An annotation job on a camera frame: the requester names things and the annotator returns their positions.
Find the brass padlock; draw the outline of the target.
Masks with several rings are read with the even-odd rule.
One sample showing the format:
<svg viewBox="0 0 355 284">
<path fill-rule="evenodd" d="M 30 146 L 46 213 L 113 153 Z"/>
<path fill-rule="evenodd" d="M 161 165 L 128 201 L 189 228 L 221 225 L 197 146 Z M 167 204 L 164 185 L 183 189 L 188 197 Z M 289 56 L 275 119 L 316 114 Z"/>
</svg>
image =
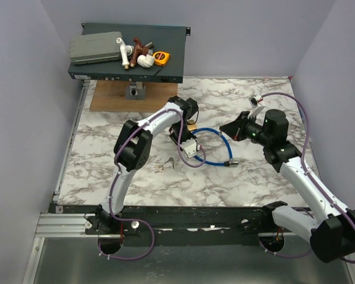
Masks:
<svg viewBox="0 0 355 284">
<path fill-rule="evenodd" d="M 190 132 L 193 132 L 197 129 L 196 122 L 194 120 L 188 120 L 187 121 L 187 129 Z"/>
</svg>

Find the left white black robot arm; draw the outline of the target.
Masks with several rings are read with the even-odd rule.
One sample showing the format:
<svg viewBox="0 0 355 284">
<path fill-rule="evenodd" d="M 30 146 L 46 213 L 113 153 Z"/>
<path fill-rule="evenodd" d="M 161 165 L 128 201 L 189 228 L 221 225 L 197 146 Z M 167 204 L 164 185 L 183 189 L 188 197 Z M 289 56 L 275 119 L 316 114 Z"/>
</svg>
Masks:
<svg viewBox="0 0 355 284">
<path fill-rule="evenodd" d="M 188 159 L 196 156 L 201 147 L 188 130 L 188 120 L 198 112 L 198 103 L 194 99 L 174 96 L 149 117 L 124 123 L 114 147 L 114 178 L 106 198 L 96 207 L 93 228 L 107 234 L 120 229 L 118 214 L 123 210 L 130 183 L 136 172 L 147 163 L 153 139 L 166 128 L 177 146 L 180 159 L 194 167 Z"/>
</svg>

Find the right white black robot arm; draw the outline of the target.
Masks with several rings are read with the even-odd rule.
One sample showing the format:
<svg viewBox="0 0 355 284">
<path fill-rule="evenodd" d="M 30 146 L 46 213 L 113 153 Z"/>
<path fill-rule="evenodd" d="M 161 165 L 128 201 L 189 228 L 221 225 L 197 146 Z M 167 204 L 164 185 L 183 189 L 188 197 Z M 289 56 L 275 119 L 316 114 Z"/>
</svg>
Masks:
<svg viewBox="0 0 355 284">
<path fill-rule="evenodd" d="M 336 198 L 307 166 L 303 154 L 288 140 L 289 122 L 283 111 L 270 109 L 258 124 L 248 111 L 220 131 L 234 141 L 249 139 L 263 147 L 268 164 L 288 180 L 313 213 L 306 216 L 285 202 L 264 206 L 260 217 L 268 232 L 283 227 L 307 241 L 324 263 L 355 253 L 355 209 Z"/>
</svg>

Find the silver key bunch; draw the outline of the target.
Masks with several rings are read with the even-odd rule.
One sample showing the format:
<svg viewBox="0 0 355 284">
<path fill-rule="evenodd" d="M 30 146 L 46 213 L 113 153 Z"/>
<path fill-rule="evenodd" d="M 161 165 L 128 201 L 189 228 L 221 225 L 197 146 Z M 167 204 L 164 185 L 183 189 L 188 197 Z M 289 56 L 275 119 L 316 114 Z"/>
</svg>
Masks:
<svg viewBox="0 0 355 284">
<path fill-rule="evenodd" d="M 175 168 L 175 160 L 173 157 L 169 157 L 166 162 L 163 162 L 162 164 L 155 165 L 154 172 L 155 173 L 162 173 L 165 170 L 174 169 L 174 168 Z"/>
</svg>

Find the blue cable lock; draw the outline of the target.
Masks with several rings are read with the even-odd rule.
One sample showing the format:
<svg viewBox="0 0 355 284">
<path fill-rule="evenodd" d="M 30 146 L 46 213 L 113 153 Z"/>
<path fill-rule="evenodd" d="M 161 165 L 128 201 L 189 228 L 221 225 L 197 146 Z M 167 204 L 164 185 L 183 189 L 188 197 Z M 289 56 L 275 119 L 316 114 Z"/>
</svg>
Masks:
<svg viewBox="0 0 355 284">
<path fill-rule="evenodd" d="M 222 133 L 220 131 L 217 131 L 213 128 L 204 127 L 204 128 L 198 128 L 198 129 L 193 130 L 192 134 L 196 134 L 196 133 L 200 133 L 200 132 L 210 132 L 210 133 L 214 133 L 217 136 L 219 136 L 222 139 L 222 141 L 224 142 L 224 144 L 227 148 L 227 151 L 228 151 L 228 156 L 229 156 L 229 159 L 225 162 L 211 162 L 211 161 L 205 160 L 205 164 L 210 165 L 210 166 L 219 166 L 219 167 L 233 167 L 233 166 L 239 165 L 239 162 L 233 158 L 233 152 L 232 152 L 229 142 L 222 135 Z"/>
</svg>

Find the white pipe elbow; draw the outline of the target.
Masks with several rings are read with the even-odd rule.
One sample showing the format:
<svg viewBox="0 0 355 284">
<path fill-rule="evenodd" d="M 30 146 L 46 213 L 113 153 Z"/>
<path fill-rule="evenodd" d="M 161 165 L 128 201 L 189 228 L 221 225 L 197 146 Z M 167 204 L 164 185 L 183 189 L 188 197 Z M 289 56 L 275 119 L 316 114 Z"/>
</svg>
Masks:
<svg viewBox="0 0 355 284">
<path fill-rule="evenodd" d="M 137 57 L 137 64 L 143 68 L 151 68 L 154 65 L 154 62 L 155 58 L 149 54 L 141 54 Z"/>
</svg>

